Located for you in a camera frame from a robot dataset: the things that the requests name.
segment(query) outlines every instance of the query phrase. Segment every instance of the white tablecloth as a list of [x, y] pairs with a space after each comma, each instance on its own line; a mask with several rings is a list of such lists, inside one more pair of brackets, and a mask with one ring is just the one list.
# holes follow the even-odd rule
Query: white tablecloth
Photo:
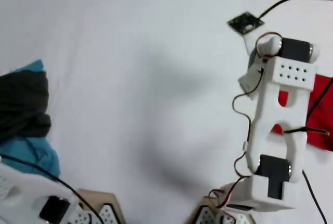
[[[0, 0], [0, 71], [41, 58], [49, 78], [48, 139], [77, 188], [113, 192], [127, 223], [182, 223], [212, 187], [236, 179], [247, 120], [232, 98], [248, 56], [226, 21], [277, 0]], [[297, 0], [264, 21], [321, 47], [332, 76], [333, 4]], [[254, 113], [242, 98], [240, 110]], [[281, 137], [265, 147], [285, 153]], [[308, 146], [305, 171], [333, 221], [332, 154]], [[298, 209], [258, 223], [321, 223], [302, 179]]]

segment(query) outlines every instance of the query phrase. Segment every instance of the white plastic part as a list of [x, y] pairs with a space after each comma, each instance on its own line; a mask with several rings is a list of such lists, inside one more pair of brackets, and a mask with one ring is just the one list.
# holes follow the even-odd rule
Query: white plastic part
[[266, 28], [266, 26], [261, 25], [257, 29], [255, 29], [243, 36], [245, 46], [246, 46], [246, 51], [249, 56], [254, 51], [255, 43], [257, 42], [258, 38], [267, 32], [269, 32], [269, 30]]
[[215, 215], [210, 211], [209, 207], [203, 207], [195, 224], [215, 224], [215, 220]]
[[[253, 89], [258, 84], [258, 81], [260, 79], [260, 71], [261, 71], [261, 64], [253, 64], [248, 72], [238, 79], [238, 82], [241, 86], [241, 88], [246, 92], [249, 93], [253, 91]], [[248, 96], [251, 99], [254, 99], [258, 93], [258, 89], [253, 91], [253, 93], [250, 93]]]
[[282, 47], [282, 38], [269, 34], [258, 41], [257, 50], [260, 56], [276, 56]]
[[[271, 58], [265, 65], [246, 152], [252, 173], [257, 170], [263, 145], [274, 125], [280, 124], [283, 130], [305, 126], [315, 75], [315, 65], [281, 57]], [[286, 107], [278, 102], [280, 90], [289, 93]], [[287, 144], [286, 159], [291, 164], [290, 182], [297, 182], [302, 174], [307, 134], [296, 132], [285, 134], [284, 137]]]
[[39, 214], [49, 196], [70, 203], [60, 224], [67, 224], [78, 199], [64, 186], [39, 175], [21, 173], [0, 163], [0, 218], [8, 224], [45, 224]]
[[[226, 185], [222, 189], [228, 192], [233, 183]], [[284, 182], [282, 200], [270, 198], [268, 192], [268, 178], [263, 176], [252, 175], [239, 182], [231, 194], [231, 198], [225, 211], [238, 212], [242, 214], [250, 214], [252, 211], [272, 212], [282, 209], [293, 209], [297, 206], [299, 199], [299, 183]], [[219, 195], [221, 199], [225, 198], [225, 194]], [[252, 207], [252, 210], [244, 211], [228, 207], [229, 204]]]
[[232, 216], [236, 218], [236, 221], [234, 221], [233, 218], [228, 216], [228, 214], [225, 214], [221, 211], [216, 216], [216, 224], [255, 224], [255, 222], [252, 221], [253, 218], [251, 218], [249, 215], [231, 212], [230, 214], [232, 214]]
[[87, 211], [84, 211], [79, 205], [77, 206], [76, 211], [72, 214], [68, 223], [70, 224], [89, 224], [91, 217]]
[[[100, 220], [92, 211], [85, 211], [91, 217], [91, 222], [89, 224], [101, 224]], [[104, 205], [99, 212], [104, 224], [119, 224], [116, 218], [116, 214], [110, 205]]]

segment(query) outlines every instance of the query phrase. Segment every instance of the wooden base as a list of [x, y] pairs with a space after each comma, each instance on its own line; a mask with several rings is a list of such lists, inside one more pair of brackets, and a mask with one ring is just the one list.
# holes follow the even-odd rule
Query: wooden base
[[116, 215], [120, 219], [120, 224], [125, 224], [124, 216], [121, 212], [120, 205], [114, 194], [85, 189], [80, 189], [78, 193], [81, 194], [82, 197], [85, 198], [97, 212], [102, 209], [103, 205], [112, 204], [116, 211]]

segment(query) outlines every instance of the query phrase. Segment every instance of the brown wire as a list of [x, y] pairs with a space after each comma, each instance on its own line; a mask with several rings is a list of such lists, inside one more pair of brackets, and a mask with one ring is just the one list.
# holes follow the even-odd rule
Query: brown wire
[[274, 55], [264, 55], [264, 56], [261, 56], [261, 55], [259, 54], [259, 51], [258, 51], [258, 41], [259, 41], [261, 38], [263, 38], [264, 36], [267, 36], [267, 35], [277, 35], [277, 36], [283, 38], [282, 35], [280, 35], [279, 33], [275, 32], [275, 31], [266, 32], [266, 33], [262, 34], [260, 37], [258, 37], [258, 39], [257, 39], [256, 42], [255, 42], [255, 51], [256, 51], [256, 53], [258, 54], [258, 56], [259, 56], [260, 58], [264, 58], [264, 59], [272, 58], [272, 57], [274, 57], [274, 56], [277, 55], [277, 53], [274, 54]]
[[[236, 113], [238, 113], [238, 114], [240, 114], [240, 115], [242, 115], [242, 116], [245, 116], [245, 117], [248, 119], [248, 121], [249, 121], [248, 135], [247, 135], [247, 138], [246, 138], [246, 141], [247, 141], [247, 142], [248, 142], [249, 139], [250, 139], [250, 129], [251, 129], [251, 123], [252, 123], [252, 121], [251, 121], [251, 118], [250, 118], [247, 114], [245, 114], [245, 113], [243, 113], [243, 112], [240, 112], [240, 111], [238, 111], [238, 110], [235, 109], [235, 101], [236, 101], [238, 98], [240, 98], [240, 97], [242, 97], [242, 96], [245, 96], [245, 95], [249, 95], [249, 94], [251, 94], [251, 93], [253, 93], [254, 91], [257, 90], [257, 88], [259, 87], [260, 82], [261, 82], [261, 80], [262, 80], [262, 77], [263, 77], [263, 75], [264, 75], [264, 69], [263, 69], [263, 68], [261, 68], [260, 73], [261, 73], [261, 74], [260, 74], [260, 79], [259, 79], [257, 85], [254, 87], [254, 89], [251, 90], [251, 91], [249, 91], [249, 92], [246, 92], [246, 93], [242, 93], [242, 94], [236, 95], [235, 98], [233, 99], [233, 103], [232, 103], [232, 108], [233, 108], [233, 110], [234, 110]], [[246, 154], [246, 152], [244, 152], [240, 157], [238, 157], [238, 158], [234, 161], [234, 169], [235, 169], [236, 174], [237, 174], [239, 177], [244, 177], [244, 175], [242, 175], [242, 174], [237, 170], [236, 165], [237, 165], [237, 163], [238, 163], [238, 162], [239, 162], [239, 161], [245, 156], [245, 154]]]
[[[243, 177], [239, 177], [238, 178], [238, 180], [231, 186], [231, 188], [229, 189], [229, 191], [228, 191], [228, 193], [227, 193], [227, 195], [225, 196], [225, 199], [223, 200], [223, 202], [221, 203], [221, 204], [218, 204], [217, 206], [215, 206], [216, 208], [222, 208], [222, 207], [224, 207], [227, 203], [228, 203], [228, 201], [230, 200], [230, 197], [231, 197], [231, 193], [233, 192], [233, 190], [234, 190], [234, 188], [235, 188], [235, 186], [237, 185], [237, 183], [238, 182], [240, 182], [242, 179], [245, 179], [245, 178], [248, 178], [249, 176], [243, 176]], [[219, 193], [225, 193], [225, 191], [224, 190], [221, 190], [221, 189], [212, 189], [210, 192], [209, 192], [209, 194], [208, 194], [208, 198], [210, 198], [211, 196], [211, 194], [212, 193], [215, 193], [215, 192], [219, 192]]]

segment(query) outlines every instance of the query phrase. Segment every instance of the robotic arm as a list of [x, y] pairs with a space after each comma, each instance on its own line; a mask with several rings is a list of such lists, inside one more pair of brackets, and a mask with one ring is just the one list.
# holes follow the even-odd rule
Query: robotic arm
[[[252, 210], [293, 209], [297, 205], [307, 141], [306, 132], [300, 128], [306, 124], [316, 76], [313, 63], [319, 56], [317, 46], [269, 32], [258, 20], [249, 23], [246, 17], [250, 16], [253, 17], [245, 13], [230, 21], [229, 25], [243, 35], [248, 54], [255, 55], [248, 73], [239, 79], [241, 86], [249, 92], [261, 79], [255, 93], [250, 95], [252, 98], [256, 96], [258, 102], [250, 125], [249, 141], [244, 143], [252, 175], [222, 188], [223, 192], [232, 190], [223, 206], [225, 210], [244, 214]], [[258, 72], [260, 68], [263, 68], [263, 74]], [[280, 91], [288, 92], [285, 107], [278, 102]], [[276, 124], [282, 127], [287, 145], [283, 159], [262, 153], [263, 145]]]

